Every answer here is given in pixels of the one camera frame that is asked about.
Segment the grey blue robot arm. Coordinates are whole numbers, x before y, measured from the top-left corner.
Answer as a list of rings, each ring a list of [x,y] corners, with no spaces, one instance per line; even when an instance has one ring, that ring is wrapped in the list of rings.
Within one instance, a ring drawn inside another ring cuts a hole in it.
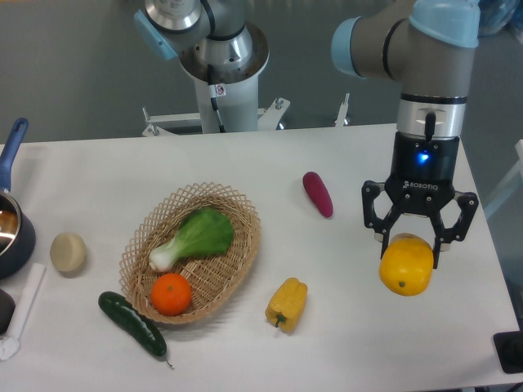
[[[361,190],[364,224],[383,247],[403,215],[429,219],[434,256],[466,238],[479,201],[453,180],[480,18],[476,1],[394,1],[333,35],[339,71],[401,85],[390,175]]]

